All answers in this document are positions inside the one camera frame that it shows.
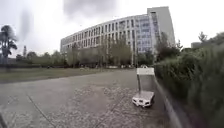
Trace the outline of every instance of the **car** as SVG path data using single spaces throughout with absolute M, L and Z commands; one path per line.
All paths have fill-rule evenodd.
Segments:
M 141 68 L 148 68 L 147 65 L 141 65 Z
M 132 98 L 132 102 L 136 106 L 150 107 L 154 103 L 154 92 L 140 91 Z

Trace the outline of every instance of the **cloudy sky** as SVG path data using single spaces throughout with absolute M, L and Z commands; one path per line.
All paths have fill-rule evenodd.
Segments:
M 146 14 L 147 8 L 169 6 L 175 38 L 184 47 L 224 31 L 221 0 L 0 0 L 0 27 L 11 25 L 19 49 L 52 53 L 60 39 L 86 27 L 124 16 Z

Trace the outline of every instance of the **curb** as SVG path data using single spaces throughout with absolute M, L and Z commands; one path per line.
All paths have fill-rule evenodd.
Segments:
M 171 102 L 171 100 L 168 98 L 166 90 L 159 84 L 155 76 L 154 81 L 164 101 L 172 128 L 192 128 L 192 126 L 189 123 L 189 120 L 187 119 L 186 116 L 184 116 L 184 112 L 180 110 L 181 113 L 183 114 L 182 117 L 180 116 L 180 114 L 178 114 L 177 110 L 172 104 L 173 102 Z

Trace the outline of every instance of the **white building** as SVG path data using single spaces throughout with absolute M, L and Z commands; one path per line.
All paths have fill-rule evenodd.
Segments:
M 116 39 L 124 34 L 126 44 L 130 45 L 133 52 L 133 60 L 137 52 L 151 50 L 156 53 L 155 45 L 161 32 L 168 35 L 170 45 L 175 44 L 169 8 L 148 8 L 147 14 L 111 20 L 67 36 L 61 40 L 60 51 L 66 53 L 74 43 L 79 49 L 97 47 L 106 38 Z

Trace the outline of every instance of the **white object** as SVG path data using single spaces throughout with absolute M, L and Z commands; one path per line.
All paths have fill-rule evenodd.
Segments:
M 148 68 L 143 67 L 143 68 L 137 68 L 137 75 L 154 75 L 154 68 Z
M 136 106 L 149 107 L 154 103 L 154 92 L 140 91 L 132 98 L 132 102 Z

